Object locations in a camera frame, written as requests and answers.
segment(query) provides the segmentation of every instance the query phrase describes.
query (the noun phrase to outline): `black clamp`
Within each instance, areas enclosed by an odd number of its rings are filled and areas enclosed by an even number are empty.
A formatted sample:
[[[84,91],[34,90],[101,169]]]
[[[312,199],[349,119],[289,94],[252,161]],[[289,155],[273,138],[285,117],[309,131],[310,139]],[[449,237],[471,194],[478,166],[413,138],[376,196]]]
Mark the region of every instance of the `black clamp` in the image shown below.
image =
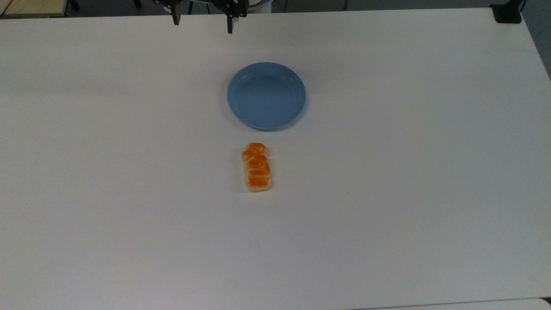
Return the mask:
[[[182,15],[180,3],[182,0],[153,0],[153,2],[162,4],[170,10],[175,25],[180,23],[180,16]],[[229,34],[234,31],[234,18],[246,17],[249,10],[249,0],[237,0],[237,3],[234,0],[210,0],[210,2],[226,14]]]

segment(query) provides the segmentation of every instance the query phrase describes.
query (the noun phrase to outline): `bread loaf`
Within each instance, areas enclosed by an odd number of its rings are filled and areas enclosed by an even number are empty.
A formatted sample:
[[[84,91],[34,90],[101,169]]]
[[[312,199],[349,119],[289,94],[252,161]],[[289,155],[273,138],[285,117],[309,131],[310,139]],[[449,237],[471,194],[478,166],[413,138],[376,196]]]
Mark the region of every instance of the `bread loaf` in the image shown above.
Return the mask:
[[[251,192],[265,191],[272,185],[266,153],[266,146],[253,142],[247,145],[241,154],[245,184]]]

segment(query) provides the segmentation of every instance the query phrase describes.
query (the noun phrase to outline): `black mount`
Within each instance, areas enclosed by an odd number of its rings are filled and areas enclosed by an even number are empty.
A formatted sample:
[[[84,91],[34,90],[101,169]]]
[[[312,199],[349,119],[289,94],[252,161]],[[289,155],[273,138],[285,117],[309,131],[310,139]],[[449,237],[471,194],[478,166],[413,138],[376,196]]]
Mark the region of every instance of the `black mount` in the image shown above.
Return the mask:
[[[523,0],[510,0],[505,4],[492,4],[495,21],[500,24],[520,24],[522,17],[518,7]]]

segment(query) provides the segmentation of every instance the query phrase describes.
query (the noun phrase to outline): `orange crust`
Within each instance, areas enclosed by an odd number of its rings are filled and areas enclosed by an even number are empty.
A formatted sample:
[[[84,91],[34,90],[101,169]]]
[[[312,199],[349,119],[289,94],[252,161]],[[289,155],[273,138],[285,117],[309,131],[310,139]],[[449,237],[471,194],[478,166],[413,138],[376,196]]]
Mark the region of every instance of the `orange crust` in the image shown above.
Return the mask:
[[[253,142],[241,154],[245,183],[250,191],[265,191],[272,185],[266,152],[266,146]]]

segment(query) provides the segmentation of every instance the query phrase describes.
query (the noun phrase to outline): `bread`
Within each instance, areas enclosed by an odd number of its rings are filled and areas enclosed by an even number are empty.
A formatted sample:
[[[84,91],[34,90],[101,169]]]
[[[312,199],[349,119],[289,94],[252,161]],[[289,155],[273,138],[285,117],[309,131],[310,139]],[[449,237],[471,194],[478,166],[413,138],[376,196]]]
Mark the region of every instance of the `bread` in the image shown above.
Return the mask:
[[[241,154],[245,184],[251,192],[266,191],[272,186],[266,152],[266,146],[253,142],[247,145]]]

